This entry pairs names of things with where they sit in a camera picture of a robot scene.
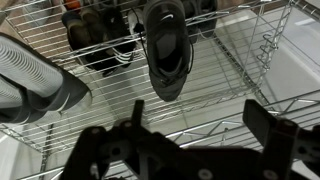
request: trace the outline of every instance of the shoe lace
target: shoe lace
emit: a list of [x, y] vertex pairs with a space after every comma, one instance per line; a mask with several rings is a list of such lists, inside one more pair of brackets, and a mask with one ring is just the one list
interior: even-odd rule
[[[136, 18], [137, 18], [137, 22], [138, 22], [137, 25], [140, 24], [140, 26], [141, 26], [142, 24], [141, 24], [140, 21], [139, 21], [138, 14], [136, 13], [136, 11], [135, 11], [133, 8], [131, 8], [131, 10], [132, 10], [132, 12], [134, 13], [134, 15], [135, 15]], [[143, 52], [144, 52], [144, 54], [145, 54], [145, 56], [146, 56], [147, 61], [149, 62], [148, 55], [147, 55], [147, 51], [146, 51], [146, 47], [144, 47], [144, 43], [143, 43], [141, 31], [139, 31], [139, 37], [140, 37], [141, 45], [142, 45], [142, 48], [143, 48]]]

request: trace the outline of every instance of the wire rack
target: wire rack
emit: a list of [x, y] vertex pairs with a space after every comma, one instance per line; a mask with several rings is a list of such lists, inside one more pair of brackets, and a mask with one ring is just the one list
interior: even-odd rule
[[[215, 12], [186, 19], [187, 26], [213, 19], [218, 19], [218, 23], [212, 30], [214, 34], [212, 38], [204, 39], [199, 36], [198, 42], [194, 44], [195, 60], [191, 74], [188, 75], [178, 99], [170, 103], [163, 102], [153, 91], [148, 75], [148, 64], [142, 49], [134, 50], [134, 60], [128, 68], [118, 68], [108, 77], [102, 76], [103, 70], [89, 69], [88, 66], [93, 63], [84, 64], [81, 61], [81, 57], [87, 54], [134, 42], [137, 39], [127, 36], [71, 51], [66, 37], [66, 28], [60, 20], [65, 12], [63, 1], [54, 0], [52, 7], [37, 12], [25, 12], [26, 7], [37, 2], [16, 4], [5, 9], [6, 21], [26, 44], [80, 78], [89, 86], [93, 94], [92, 107], [82, 113], [59, 112], [53, 116], [55, 118], [47, 117], [39, 124], [17, 126], [1, 124], [3, 133], [42, 153], [44, 159], [53, 154], [70, 152], [79, 133], [86, 127], [104, 126], [109, 129], [116, 120], [129, 117], [136, 99], [146, 101], [145, 126], [152, 131], [166, 123], [170, 126], [169, 124], [177, 119], [185, 118], [187, 113], [209, 110], [220, 103], [247, 95], [255, 96], [271, 113], [277, 116], [288, 116], [291, 119], [298, 119], [298, 116], [291, 116], [292, 114], [305, 109], [312, 111], [313, 107], [319, 104], [319, 100], [310, 98], [320, 93], [318, 91], [273, 104], [269, 104], [260, 91], [263, 76], [269, 69], [273, 53], [278, 48], [279, 39], [291, 12], [292, 4], [288, 2], [241, 1], [239, 4], [224, 7]], [[136, 1], [119, 1], [118, 6], [122, 9], [125, 21], [126, 12], [130, 10], [128, 7], [136, 4]], [[26, 18], [26, 16], [48, 10], [51, 14], [46, 17]], [[35, 22], [43, 19], [47, 21], [44, 25], [34, 26]], [[293, 109], [293, 106], [299, 103], [313, 104]], [[305, 113], [307, 111], [303, 112], [304, 114], [300, 113], [299, 120], [306, 120], [298, 123], [309, 127], [313, 120], [309, 118], [308, 113]], [[168, 132], [163, 133], [181, 147], [243, 145], [261, 149], [252, 134], [242, 124], [241, 113], [214, 119], [205, 124], [195, 124], [191, 128], [179, 131], [168, 128]], [[43, 168], [41, 169], [43, 172], [26, 179], [45, 174], [58, 173], [59, 175], [62, 169], [63, 167], [58, 167], [52, 171], [45, 171]], [[128, 171], [123, 169], [121, 164], [116, 164], [113, 169], [113, 174], [131, 176], [123, 174]]]

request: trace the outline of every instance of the metal bar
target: metal bar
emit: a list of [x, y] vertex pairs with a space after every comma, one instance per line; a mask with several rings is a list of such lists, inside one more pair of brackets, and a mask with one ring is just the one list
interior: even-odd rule
[[68, 119], [70, 119], [70, 118], [68, 118]]
[[58, 172], [56, 175], [54, 175], [50, 180], [55, 180], [57, 179], [61, 174], [63, 173], [63, 171]]
[[[260, 32], [260, 33], [255, 34], [255, 36], [257, 36], [258, 34], [263, 34], [263, 33], [266, 33], [266, 32], [268, 32], [268, 31], [274, 30], [273, 27], [270, 27], [270, 28], [271, 28], [271, 29], [269, 29], [269, 30], [266, 30], [266, 31], [263, 31], [263, 32]], [[234, 33], [239, 33], [239, 32], [243, 32], [243, 31], [246, 31], [246, 30], [248, 30], [248, 29], [244, 29], [244, 30], [237, 31], [237, 32], [234, 32]], [[234, 43], [234, 42], [236, 42], [236, 41], [240, 41], [240, 40], [246, 39], [247, 37], [250, 37], [250, 36], [246, 36], [246, 37], [243, 37], [243, 38], [240, 38], [240, 39], [235, 39], [235, 40], [233, 40], [232, 42], [230, 41], [230, 42], [226, 42], [226, 43], [224, 43], [224, 44]], [[99, 51], [99, 50], [105, 50], [105, 49], [108, 49], [108, 48], [109, 48], [109, 46], [102, 46], [101, 44], [90, 47], [90, 49], [94, 49], [94, 52]], [[200, 52], [205, 51], [205, 50], [207, 50], [207, 49], [200, 50], [200, 51], [196, 51], [195, 53], [200, 53]], [[56, 61], [67, 61], [68, 59], [72, 59], [72, 58], [67, 58], [67, 59], [64, 59], [64, 60], [61, 60], [61, 58], [60, 58], [60, 60], [55, 60], [55, 61], [53, 61], [53, 62], [56, 62]], [[97, 62], [94, 62], [94, 63], [90, 63], [90, 65], [95, 64], [95, 63], [98, 63], [98, 62], [102, 62], [102, 61], [103, 61], [103, 60], [100, 60], [100, 61], [97, 61]]]
[[[92, 118], [94, 118], [95, 116], [93, 116], [93, 117], [90, 117], [90, 118], [86, 118], [86, 119], [82, 119], [81, 121], [85, 121], [85, 120], [89, 120], [89, 119], [92, 119]], [[100, 119], [100, 120], [97, 120], [97, 121], [90, 121], [90, 122], [88, 122], [88, 123], [86, 123], [85, 125], [81, 125], [81, 126], [77, 126], [77, 127], [74, 127], [74, 129], [78, 129], [79, 127], [85, 127], [85, 126], [87, 126], [87, 125], [90, 125], [90, 124], [95, 124], [95, 123], [97, 123], [98, 121], [105, 121], [106, 119], [107, 119], [108, 117], [106, 117], [106, 116], [103, 116], [103, 118], [102, 119]], [[79, 123], [78, 121], [77, 122], [74, 122], [74, 123], [69, 123], [69, 124], [67, 124], [67, 125], [64, 125], [64, 126], [70, 126], [70, 125], [72, 125], [72, 124], [77, 124], [77, 123]], [[64, 130], [64, 131], [59, 131], [58, 133], [54, 133], [54, 134], [52, 134], [52, 135], [57, 135], [57, 134], [60, 134], [60, 133], [63, 133], [63, 132], [65, 132], [65, 131], [67, 131], [67, 130]], [[52, 139], [52, 140], [56, 140], [56, 139], [59, 139], [59, 138], [64, 138], [63, 136], [61, 137], [61, 136], [59, 136], [59, 137], [57, 137], [57, 138], [55, 138], [55, 139]]]
[[[135, 62], [139, 62], [139, 61], [142, 61], [144, 58], [142, 58], [142, 59], [135, 59], [135, 60], [133, 60], [131, 63], [135, 63]], [[114, 68], [114, 67], [120, 67], [121, 65], [117, 65], [117, 66], [113, 66], [113, 67], [109, 67], [109, 68], [105, 68], [105, 69], [101, 69], [101, 70], [99, 70], [99, 71], [94, 71], [94, 72], [92, 72], [92, 73], [81, 73], [81, 74], [77, 74], [76, 75], [76, 77], [78, 77], [78, 78], [81, 78], [81, 77], [86, 77], [86, 76], [90, 76], [90, 75], [93, 75], [93, 74], [98, 74], [98, 73], [100, 73], [100, 72], [103, 72], [103, 71], [105, 71], [105, 70], [108, 70], [108, 69], [112, 69], [112, 68]]]
[[248, 87], [252, 87], [255, 90], [257, 85], [252, 81], [250, 76], [247, 74], [246, 70], [242, 68], [242, 66], [238, 63], [238, 61], [233, 57], [233, 55], [229, 52], [228, 48], [222, 43], [222, 41], [218, 38], [218, 36], [214, 33], [214, 40], [217, 44], [220, 45], [221, 50], [225, 53], [228, 60], [231, 61], [231, 64], [235, 66], [235, 69], [238, 70], [239, 75], [243, 75], [243, 80]]
[[[270, 2], [263, 2], [263, 4], [270, 4], [270, 3], [273, 3], [273, 2], [278, 2], [280, 0], [274, 0], [274, 1], [270, 1]], [[204, 14], [204, 15], [201, 15], [197, 18], [191, 18], [191, 19], [187, 19], [186, 22], [187, 22], [187, 25], [193, 25], [193, 24], [197, 24], [197, 23], [201, 23], [201, 22], [205, 22], [205, 21], [208, 21], [208, 20], [212, 20], [212, 19], [217, 19], [217, 18], [220, 18], [220, 17], [224, 17], [224, 16], [227, 16], [227, 15], [230, 15], [230, 14], [233, 14], [233, 13], [236, 13], [236, 12], [239, 12], [239, 11], [242, 11], [242, 10], [245, 10], [245, 9], [250, 9], [250, 8], [253, 8], [253, 7], [259, 7], [260, 5], [255, 5], [255, 6], [247, 6], [246, 8], [239, 8], [239, 9], [232, 9], [230, 8], [230, 10], [233, 10], [232, 12], [228, 12], [228, 14], [224, 14], [224, 15], [218, 15], [218, 16], [213, 16], [213, 15], [216, 15], [217, 12], [212, 12], [212, 13], [207, 13], [207, 14]], [[115, 40], [112, 40], [112, 41], [109, 41], [109, 42], [106, 42], [106, 43], [102, 43], [100, 45], [102, 46], [107, 46], [105, 49], [108, 49], [110, 47], [113, 47], [112, 44], [113, 43], [117, 43], [117, 45], [119, 45], [119, 41], [122, 41], [124, 39], [131, 39], [132, 37], [131, 36], [128, 36], [128, 37], [123, 37], [123, 38], [119, 38], [119, 39], [115, 39]], [[70, 56], [71, 55], [75, 55], [79, 52], [84, 52], [84, 50], [88, 50], [88, 49], [95, 49], [96, 47], [95, 46], [92, 46], [92, 47], [88, 47], [88, 48], [84, 48], [82, 50], [78, 50], [78, 51], [74, 51], [74, 52], [70, 52], [70, 53], [66, 53], [66, 54], [62, 54], [60, 57], [56, 57], [58, 59], [65, 59], [65, 60], [68, 60], [70, 59]]]
[[31, 139], [22, 136], [20, 133], [14, 131], [12, 128], [9, 128], [8, 126], [6, 126], [5, 124], [1, 124], [5, 129], [0, 129], [0, 131], [14, 139], [16, 139], [17, 141], [31, 147], [32, 149], [38, 151], [39, 153], [42, 153], [39, 145], [37, 143], [35, 143], [34, 141], [32, 141]]
[[[110, 167], [110, 169], [115, 169], [115, 168], [118, 168], [118, 167], [121, 167], [121, 166], [123, 166], [122, 163], [113, 163], [112, 166]], [[64, 166], [56, 167], [56, 168], [47, 170], [47, 171], [45, 171], [45, 172], [33, 174], [33, 175], [31, 175], [31, 176], [23, 177], [23, 178], [20, 178], [20, 179], [17, 179], [17, 180], [29, 180], [29, 179], [33, 179], [33, 178], [36, 178], [36, 177], [39, 177], [39, 176], [43, 176], [43, 175], [50, 174], [50, 173], [52, 173], [52, 172], [62, 171], [63, 168], [64, 168]]]
[[295, 8], [305, 13], [317, 22], [320, 22], [320, 9], [305, 0], [291, 0]]
[[[44, 172], [46, 170], [47, 167], [47, 163], [48, 163], [48, 158], [49, 158], [49, 154], [50, 151], [46, 151], [47, 149], [50, 149], [50, 139], [51, 139], [51, 134], [52, 134], [52, 129], [53, 129], [53, 124], [50, 124], [48, 127], [49, 131], [48, 134], [46, 136], [46, 141], [45, 141], [45, 147], [43, 147], [43, 154], [42, 154], [42, 162], [41, 162], [41, 166], [40, 166], [40, 172]], [[40, 176], [39, 180], [44, 180], [44, 176]]]
[[[291, 98], [291, 100], [299, 99], [299, 97], [309, 96], [309, 95], [312, 95], [312, 94], [314, 94], [314, 93], [320, 93], [320, 90], [314, 91], [314, 92], [310, 92], [310, 93], [307, 93], [307, 94], [305, 94], [305, 95], [297, 96], [297, 97], [295, 97], [295, 98]], [[286, 100], [283, 100], [283, 101], [279, 101], [279, 102], [277, 102], [277, 103], [272, 103], [272, 104], [270, 104], [270, 105], [265, 106], [265, 108], [266, 108], [266, 107], [270, 107], [271, 105], [277, 105], [277, 104], [279, 104], [279, 103], [287, 102], [287, 101], [289, 101], [289, 100], [290, 100], [290, 99], [286, 99]], [[234, 115], [230, 115], [230, 116], [221, 118], [220, 121], [227, 120], [227, 119], [230, 119], [230, 118], [239, 117], [241, 114], [242, 114], [242, 113], [237, 113], [237, 114], [234, 114]], [[199, 128], [207, 127], [207, 126], [209, 126], [209, 125], [212, 125], [212, 124], [215, 124], [215, 123], [218, 123], [218, 122], [219, 122], [219, 120], [216, 120], [216, 121], [214, 121], [214, 122], [213, 122], [213, 121], [212, 121], [212, 122], [208, 122], [208, 123], [205, 123], [205, 124], [202, 124], [202, 125], [198, 125], [198, 126], [195, 126], [195, 127], [192, 127], [192, 128], [188, 128], [188, 129], [186, 129], [186, 130], [181, 130], [181, 131], [178, 131], [178, 132], [175, 132], [175, 133], [171, 133], [171, 134], [167, 135], [166, 137], [167, 137], [167, 138], [171, 138], [171, 137], [175, 137], [175, 136], [180, 136], [180, 135], [183, 135], [185, 132], [189, 132], [189, 131], [197, 130], [197, 129], [199, 129]], [[243, 126], [240, 126], [240, 127], [238, 127], [238, 128], [235, 128], [235, 130], [239, 131], [239, 129], [241, 130], [241, 129], [243, 129], [243, 128], [244, 128]], [[218, 134], [211, 135], [211, 136], [209, 136], [209, 137], [217, 137], [218, 135], [219, 135], [219, 133], [218, 133]], [[182, 144], [182, 147], [184, 147], [184, 146], [186, 146], [186, 145], [188, 145], [188, 144], [191, 145], [191, 144], [203, 142], [203, 141], [205, 141], [205, 140], [208, 140], [209, 137], [206, 137], [206, 138], [201, 139], [201, 140], [195, 140], [195, 141], [192, 141], [192, 142], [189, 142], [189, 143], [184, 143], [184, 144]], [[54, 171], [62, 170], [62, 168], [63, 168], [63, 167], [59, 167], [59, 168], [55, 169]]]
[[106, 80], [106, 79], [110, 79], [110, 78], [113, 78], [113, 77], [118, 77], [118, 76], [120, 76], [120, 75], [128, 74], [128, 73], [131, 73], [131, 72], [134, 72], [134, 71], [137, 71], [137, 70], [142, 70], [142, 69], [144, 69], [144, 68], [146, 68], [146, 66], [142, 66], [142, 67], [138, 67], [138, 68], [136, 68], [136, 69], [128, 70], [128, 71], [126, 71], [126, 72], [118, 73], [118, 74], [115, 74], [115, 75], [113, 75], [113, 76], [100, 78], [100, 79], [98, 79], [98, 80], [89, 82], [88, 84], [95, 83], [95, 82], [99, 82], [99, 81], [104, 81], [104, 80]]
[[[257, 36], [257, 35], [259, 35], [259, 34], [264, 34], [264, 33], [266, 33], [266, 32], [272, 31], [272, 30], [273, 30], [273, 29], [270, 29], [270, 30], [266, 30], [266, 31], [257, 33], [255, 36]], [[250, 37], [250, 36], [246, 36], [246, 37], [243, 37], [243, 38], [241, 38], [241, 39], [234, 39], [233, 41], [230, 41], [230, 42], [227, 42], [227, 43], [224, 43], [224, 44], [235, 43], [235, 42], [237, 42], [237, 41], [244, 40], [244, 39], [246, 39], [246, 38], [248, 38], [248, 37]], [[262, 41], [264, 41], [264, 40], [254, 41], [253, 44], [254, 44], [254, 43], [258, 43], [258, 42], [262, 42]], [[196, 51], [195, 54], [201, 54], [202, 52], [211, 50], [212, 48], [216, 48], [216, 47], [219, 47], [219, 46], [213, 46], [213, 47], [201, 49], [201, 50]], [[134, 50], [134, 51], [132, 51], [132, 53], [136, 53], [136, 52], [138, 52], [138, 51], [143, 51], [143, 49]], [[115, 57], [115, 56], [112, 56], [112, 57], [105, 58], [105, 59], [101, 59], [101, 60], [98, 60], [98, 61], [95, 61], [95, 62], [92, 62], [92, 63], [88, 63], [88, 64], [86, 64], [86, 65], [83, 65], [82, 67], [88, 67], [88, 66], [93, 65], [93, 64], [97, 64], [97, 63], [100, 63], [100, 62], [103, 62], [103, 61], [111, 60], [111, 59], [113, 59], [114, 57]], [[68, 61], [68, 62], [66, 62], [66, 63], [62, 63], [61, 66], [67, 65], [67, 64], [70, 64], [70, 63], [73, 63], [73, 62], [72, 62], [72, 61]], [[75, 67], [78, 67], [78, 66], [79, 66], [79, 65], [74, 65], [74, 66], [71, 66], [70, 68], [75, 68]]]

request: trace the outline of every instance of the black sneaker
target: black sneaker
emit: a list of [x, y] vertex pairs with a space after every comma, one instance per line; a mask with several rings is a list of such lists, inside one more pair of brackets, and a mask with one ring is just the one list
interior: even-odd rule
[[[130, 35], [128, 27], [123, 21], [121, 12], [116, 8], [107, 8], [103, 12], [103, 22], [106, 26], [106, 32], [109, 40], [122, 38]], [[126, 68], [133, 60], [133, 50], [135, 42], [126, 43], [113, 48], [116, 59]]]
[[[198, 6], [196, 0], [182, 0], [186, 19], [199, 15]], [[189, 38], [192, 44], [198, 41], [198, 25], [194, 24], [187, 27]]]
[[[96, 28], [89, 30], [86, 24], [81, 20], [81, 16], [79, 14], [71, 11], [66, 12], [63, 14], [61, 20], [68, 29], [68, 41], [72, 50], [82, 49], [103, 41], [103, 35], [99, 33], [96, 33], [98, 35], [91, 38], [90, 34], [94, 34], [94, 30], [96, 30]], [[97, 71], [102, 71], [102, 75], [105, 77], [116, 71], [117, 65], [119, 65], [118, 61], [116, 61], [115, 58], [112, 58], [113, 56], [113, 51], [110, 52], [108, 50], [102, 50], [88, 54], [82, 60], [86, 63], [94, 63], [103, 60], [102, 62], [91, 64], [88, 67]]]
[[187, 79], [190, 42], [178, 0], [151, 0], [144, 8], [151, 84], [164, 101], [175, 100]]
[[93, 43], [102, 43], [106, 38], [106, 28], [103, 25], [98, 11], [91, 8], [84, 8], [80, 12], [82, 22], [88, 27]]
[[[217, 10], [217, 0], [198, 0], [199, 13], [206, 14]], [[205, 21], [199, 23], [198, 27], [204, 38], [210, 38], [213, 36], [213, 30], [216, 28], [217, 19]]]

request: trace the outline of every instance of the shoe on shelf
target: shoe on shelf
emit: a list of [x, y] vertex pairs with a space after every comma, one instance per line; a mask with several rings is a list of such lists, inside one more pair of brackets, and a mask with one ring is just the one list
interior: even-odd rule
[[[109, 41], [130, 35], [123, 21], [122, 14], [118, 9], [108, 8], [104, 10], [102, 19]], [[135, 42], [130, 42], [113, 47], [116, 59], [122, 64], [122, 67], [127, 68], [131, 64], [135, 46]]]
[[133, 9], [128, 12], [128, 24], [129, 31], [132, 35], [132, 38], [136, 39], [136, 54], [141, 55], [142, 57], [146, 57], [146, 52], [144, 52], [144, 48], [146, 49], [147, 43], [146, 38], [143, 37], [145, 29], [143, 26], [143, 12], [140, 9]]
[[106, 39], [106, 28], [103, 25], [100, 14], [92, 8], [84, 8], [80, 12], [82, 22], [88, 27], [91, 40], [94, 43], [102, 43]]
[[118, 5], [118, 0], [94, 0], [96, 10], [105, 10], [106, 8], [113, 8]]
[[143, 19], [151, 84], [162, 100], [174, 101], [187, 79], [191, 54], [183, 4], [179, 0], [151, 0]]
[[[218, 0], [198, 0], [199, 13], [206, 14], [217, 10]], [[213, 36], [213, 30], [216, 28], [217, 19], [199, 23], [198, 27], [203, 38], [210, 38]]]
[[53, 12], [51, 0], [27, 0], [26, 3], [27, 5], [22, 8], [22, 12], [30, 26], [39, 27], [46, 24]]
[[[199, 15], [198, 6], [196, 0], [182, 0], [184, 12], [186, 19], [195, 17]], [[189, 39], [192, 44], [196, 43], [198, 41], [198, 25], [194, 24], [191, 26], [187, 26]]]
[[[93, 18], [91, 17], [92, 15], [88, 13], [85, 16], [87, 20], [89, 19], [89, 17]], [[92, 40], [89, 28], [81, 20], [81, 16], [79, 14], [69, 11], [62, 15], [61, 20], [64, 26], [68, 29], [68, 41], [72, 50], [82, 49], [99, 43]], [[98, 39], [99, 41], [103, 41], [103, 39], [99, 39], [99, 37], [101, 36], [98, 35], [94, 38]], [[119, 64], [113, 56], [113, 51], [110, 52], [110, 50], [102, 50], [94, 52], [92, 54], [88, 54], [85, 57], [82, 57], [82, 60], [86, 63], [94, 63], [89, 65], [88, 67], [97, 71], [102, 71], [103, 76], [108, 76], [117, 70], [117, 65]]]
[[31, 123], [45, 114], [32, 109], [22, 86], [0, 74], [0, 123]]

